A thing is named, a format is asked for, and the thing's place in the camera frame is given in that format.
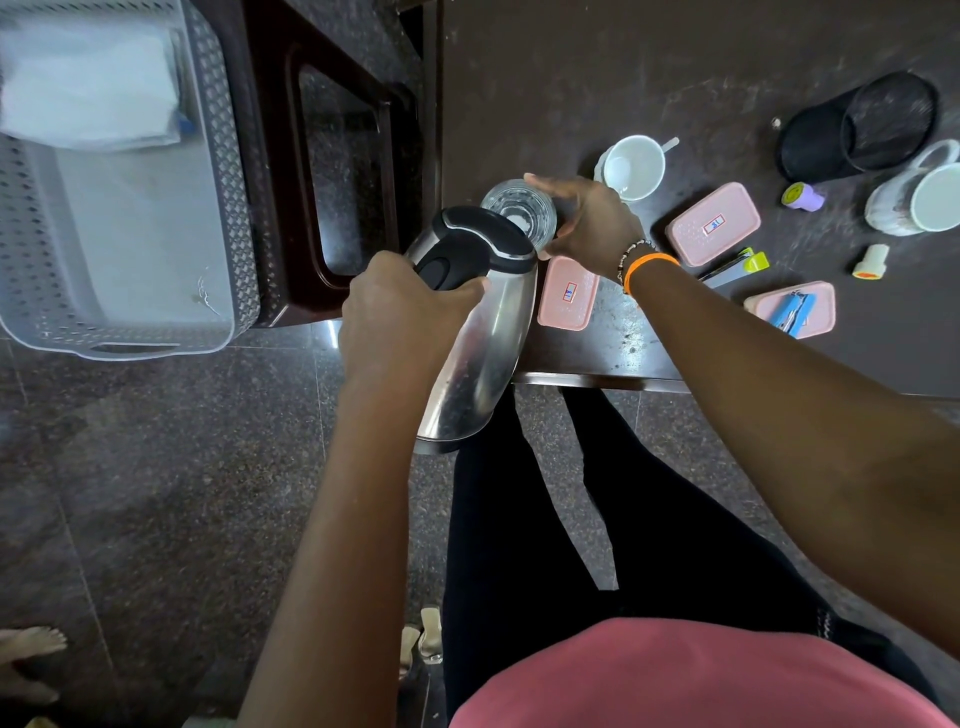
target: forearm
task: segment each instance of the forearm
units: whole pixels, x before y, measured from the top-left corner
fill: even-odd
[[[960,596],[955,428],[672,263],[641,266],[631,284],[708,420],[807,555],[915,626],[960,628],[949,607]],[[935,604],[952,611],[933,615]]]
[[[423,395],[345,385],[324,481],[240,728],[393,725]]]

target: granite tile floor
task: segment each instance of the granite tile floor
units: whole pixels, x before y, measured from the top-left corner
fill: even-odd
[[[70,638],[35,666],[62,692],[64,726],[172,728],[236,710],[323,473],[336,331],[257,330],[216,354],[126,365],[0,339],[0,626]],[[805,560],[692,398],[609,395],[648,448],[784,548],[845,617],[900,643],[960,718],[960,665]],[[519,386],[516,401],[571,539],[614,587],[563,399]],[[452,474],[452,455],[414,458],[408,619],[443,597]],[[438,711],[421,719],[439,725]]]

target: stainless steel kettle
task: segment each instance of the stainless steel kettle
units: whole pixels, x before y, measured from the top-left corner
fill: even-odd
[[[415,452],[451,452],[490,421],[514,375],[537,294],[537,253],[507,218],[481,207],[448,207],[407,251],[435,291],[486,276],[430,393]]]

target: person's left hand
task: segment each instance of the person's left hand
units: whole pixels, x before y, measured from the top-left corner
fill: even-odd
[[[381,251],[350,283],[340,328],[347,383],[386,384],[429,395],[486,279],[432,291],[402,255]]]

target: mug handle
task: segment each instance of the mug handle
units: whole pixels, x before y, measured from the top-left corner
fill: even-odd
[[[920,169],[924,166],[924,162],[927,161],[930,155],[945,148],[947,149],[947,158],[940,162],[937,167],[942,167],[945,164],[953,164],[957,159],[960,159],[960,141],[956,139],[942,139],[920,152],[916,158],[910,162],[909,168]]]

